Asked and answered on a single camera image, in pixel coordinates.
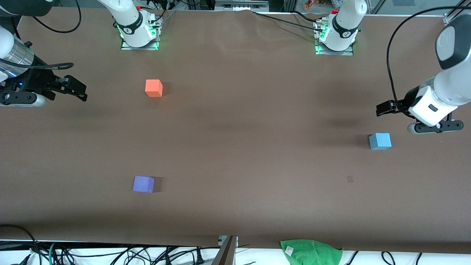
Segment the table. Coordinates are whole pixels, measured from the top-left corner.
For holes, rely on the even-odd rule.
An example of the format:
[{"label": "table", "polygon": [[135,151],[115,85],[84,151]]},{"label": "table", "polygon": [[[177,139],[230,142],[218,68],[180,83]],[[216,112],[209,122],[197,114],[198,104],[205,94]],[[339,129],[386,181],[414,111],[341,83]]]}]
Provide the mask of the table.
[{"label": "table", "polygon": [[[107,10],[82,13],[69,34],[20,24],[43,60],[75,63],[56,74],[85,83],[89,99],[0,110],[1,223],[42,240],[191,246],[236,234],[252,247],[306,238],[470,253],[470,106],[454,115],[465,128],[446,134],[411,135],[413,120],[375,115],[392,99],[385,50],[403,17],[366,16],[355,55],[333,57],[315,54],[310,30],[250,11],[176,12],[159,51],[122,51]],[[77,10],[41,19],[65,30]],[[441,28],[420,17],[398,33],[400,96],[439,71]],[[164,97],[149,98],[146,79]],[[376,132],[393,147],[371,151]],[[162,190],[133,192],[136,175]]]}]

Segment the cube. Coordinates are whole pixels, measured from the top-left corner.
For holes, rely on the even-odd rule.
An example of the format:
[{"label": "cube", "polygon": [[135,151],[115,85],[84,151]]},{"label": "cube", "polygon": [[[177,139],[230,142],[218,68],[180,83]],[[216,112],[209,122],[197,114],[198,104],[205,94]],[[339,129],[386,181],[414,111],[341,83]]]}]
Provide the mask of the cube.
[{"label": "cube", "polygon": [[132,191],[152,193],[154,191],[154,178],[136,176],[134,178]]},{"label": "cube", "polygon": [[371,150],[386,150],[389,147],[392,147],[389,133],[377,132],[370,136]]},{"label": "cube", "polygon": [[163,92],[163,85],[159,79],[146,80],[146,94],[151,98],[161,97]]}]

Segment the blue cube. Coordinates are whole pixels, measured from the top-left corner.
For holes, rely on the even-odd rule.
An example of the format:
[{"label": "blue cube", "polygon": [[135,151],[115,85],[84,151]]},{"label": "blue cube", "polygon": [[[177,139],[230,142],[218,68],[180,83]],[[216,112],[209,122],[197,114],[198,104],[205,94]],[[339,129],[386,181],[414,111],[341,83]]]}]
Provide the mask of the blue cube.
[{"label": "blue cube", "polygon": [[154,191],[154,178],[136,176],[132,191],[152,193]]},{"label": "blue cube", "polygon": [[386,150],[391,146],[391,137],[387,132],[377,132],[370,136],[371,150]]}]

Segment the white floor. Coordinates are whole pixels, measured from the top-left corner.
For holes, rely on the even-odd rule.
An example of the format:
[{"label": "white floor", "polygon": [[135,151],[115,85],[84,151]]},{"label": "white floor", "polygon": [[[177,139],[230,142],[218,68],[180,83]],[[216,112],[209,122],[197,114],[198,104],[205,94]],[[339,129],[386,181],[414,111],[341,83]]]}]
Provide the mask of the white floor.
[{"label": "white floor", "polygon": [[[172,253],[183,250],[190,250],[194,248],[185,247],[179,248]],[[115,253],[124,251],[124,248],[91,248],[91,249],[74,249],[71,253],[75,255],[99,255],[107,253]],[[162,253],[165,248],[149,248],[148,252],[151,258],[156,258]],[[211,260],[216,256],[217,249],[204,249],[201,250],[203,259],[210,264]],[[261,249],[261,248],[238,248],[235,256],[235,265],[246,265],[251,262],[256,262],[254,265],[289,265],[284,253],[281,249]],[[344,251],[340,265],[345,265],[349,260],[353,251]],[[25,256],[29,254],[27,250],[16,251],[0,251],[0,265],[19,264]],[[392,252],[392,255],[397,265],[415,265],[415,259],[418,253],[411,252]],[[76,257],[77,265],[108,265],[117,255],[110,255],[105,257]],[[123,265],[127,255],[123,255],[116,265]],[[191,254],[186,254],[175,261],[172,265],[190,265],[193,261]],[[43,264],[48,265],[49,262],[43,258]],[[133,259],[129,265],[148,265],[149,262]],[[39,265],[39,258],[37,254],[31,255],[28,265]],[[373,251],[360,251],[355,257],[352,265],[386,265],[381,258],[381,252]],[[420,258],[419,265],[471,265],[471,255],[462,254],[434,254],[424,253]]]}]

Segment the teal cable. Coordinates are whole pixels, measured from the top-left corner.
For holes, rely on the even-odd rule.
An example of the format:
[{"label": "teal cable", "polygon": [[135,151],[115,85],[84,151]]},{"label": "teal cable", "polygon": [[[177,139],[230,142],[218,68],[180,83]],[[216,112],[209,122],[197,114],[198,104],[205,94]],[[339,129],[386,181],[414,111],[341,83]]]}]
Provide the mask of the teal cable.
[{"label": "teal cable", "polygon": [[56,244],[55,242],[52,243],[51,247],[49,248],[49,265],[53,265],[52,264],[52,250],[54,249],[55,244]]}]

